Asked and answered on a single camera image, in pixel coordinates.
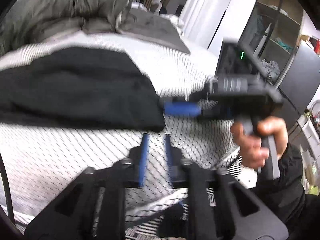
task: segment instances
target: gray blanket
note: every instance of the gray blanket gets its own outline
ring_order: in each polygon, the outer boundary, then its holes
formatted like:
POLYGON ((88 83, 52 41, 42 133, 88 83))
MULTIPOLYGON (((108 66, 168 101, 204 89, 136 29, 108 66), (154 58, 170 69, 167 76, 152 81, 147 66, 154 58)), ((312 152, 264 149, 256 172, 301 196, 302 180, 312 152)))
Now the gray blanket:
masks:
POLYGON ((80 29, 87 34, 118 32, 190 53, 169 20, 130 8, 131 0, 18 0, 0 23, 0 57, 80 29))

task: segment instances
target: handle grip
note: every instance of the handle grip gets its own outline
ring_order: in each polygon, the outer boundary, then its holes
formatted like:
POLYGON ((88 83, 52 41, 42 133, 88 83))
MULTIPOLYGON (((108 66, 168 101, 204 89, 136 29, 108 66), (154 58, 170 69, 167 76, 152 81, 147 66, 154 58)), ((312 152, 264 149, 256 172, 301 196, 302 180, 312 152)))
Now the handle grip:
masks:
POLYGON ((257 131, 258 122, 262 118, 254 116, 240 115, 235 118, 235 121, 241 122, 244 127, 244 133, 248 135, 256 135, 261 138, 261 147, 269 149, 269 157, 266 159, 265 165, 258 169, 259 180, 273 180, 280 177, 278 166, 277 149, 275 137, 273 135, 261 136, 257 131))
POLYGON ((258 173, 258 179, 273 180, 279 178, 280 171, 275 137, 273 135, 261 136, 261 147, 269 148, 269 157, 266 159, 263 168, 261 168, 261 172, 258 173))

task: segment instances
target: mattress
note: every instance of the mattress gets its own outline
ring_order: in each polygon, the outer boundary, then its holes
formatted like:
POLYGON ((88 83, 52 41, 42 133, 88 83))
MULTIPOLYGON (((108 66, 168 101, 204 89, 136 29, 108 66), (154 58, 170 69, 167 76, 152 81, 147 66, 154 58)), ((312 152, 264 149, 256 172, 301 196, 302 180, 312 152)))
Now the mattress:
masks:
MULTIPOLYGON (((188 96, 212 80, 217 58, 183 38, 191 54, 115 33, 86 35, 81 31, 30 44, 0 58, 0 70, 28 65, 59 49, 79 46, 125 52, 147 75, 160 96, 188 96)), ((204 101, 205 106, 215 102, 204 101)), ((136 220, 187 197, 187 189, 174 190, 167 175, 164 136, 174 147, 203 168, 228 166, 238 155, 229 131, 232 121, 165 117, 166 129, 151 133, 145 185, 126 190, 126 220, 136 220)), ((143 132, 82 130, 0 124, 0 152, 7 169, 17 221, 28 224, 72 179, 88 166, 110 167, 141 142, 143 132)), ((238 163, 231 168, 236 176, 238 163)), ((0 204, 5 207, 3 189, 0 204)))

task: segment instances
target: clothes on shelf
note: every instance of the clothes on shelf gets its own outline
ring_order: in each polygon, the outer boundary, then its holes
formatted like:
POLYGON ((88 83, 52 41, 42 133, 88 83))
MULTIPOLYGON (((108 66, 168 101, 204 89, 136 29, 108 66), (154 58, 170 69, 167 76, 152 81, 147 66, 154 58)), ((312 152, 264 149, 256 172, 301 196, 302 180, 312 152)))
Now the clothes on shelf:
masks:
POLYGON ((276 41, 276 43, 278 43, 282 48, 284 48, 287 52, 291 52, 291 51, 292 51, 293 47, 285 44, 285 43, 281 40, 281 38, 277 37, 277 38, 275 39, 275 41, 276 41))
POLYGON ((273 82, 275 82, 281 73, 278 63, 272 60, 268 63, 266 62, 265 59, 263 59, 261 63, 262 63, 262 68, 266 71, 266 73, 268 74, 268 77, 273 82))
POLYGON ((253 51, 259 46, 263 36, 265 35, 271 20, 267 16, 258 14, 258 9, 253 9, 252 15, 249 19, 246 29, 242 34, 243 43, 248 44, 253 51))

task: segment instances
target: finger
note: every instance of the finger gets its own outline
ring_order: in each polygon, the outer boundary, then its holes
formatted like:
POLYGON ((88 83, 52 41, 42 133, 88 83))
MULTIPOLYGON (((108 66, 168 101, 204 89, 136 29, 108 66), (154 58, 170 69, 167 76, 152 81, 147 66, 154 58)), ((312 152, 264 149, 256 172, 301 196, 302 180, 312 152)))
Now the finger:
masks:
POLYGON ((239 155, 248 162, 256 162, 260 160, 265 160, 269 157, 269 149, 268 148, 257 148, 251 150, 244 150, 240 148, 239 155))
POLYGON ((258 131, 261 135, 275 136, 277 155, 280 159, 288 144, 288 132, 284 120, 270 116, 258 123, 258 131))
POLYGON ((287 128, 282 118, 269 116, 263 121, 258 122, 258 132, 261 135, 278 134, 286 130, 287 128))
POLYGON ((246 150, 261 147, 261 138, 252 135, 241 135, 239 137, 234 136, 233 142, 246 150))
POLYGON ((234 137, 239 137, 244 134, 243 125, 240 122, 235 122, 231 128, 230 132, 233 133, 234 137))
POLYGON ((266 163, 266 160, 259 160, 259 161, 247 161, 247 160, 243 160, 242 161, 242 165, 251 169, 255 169, 257 170, 260 167, 263 167, 264 164, 266 163))

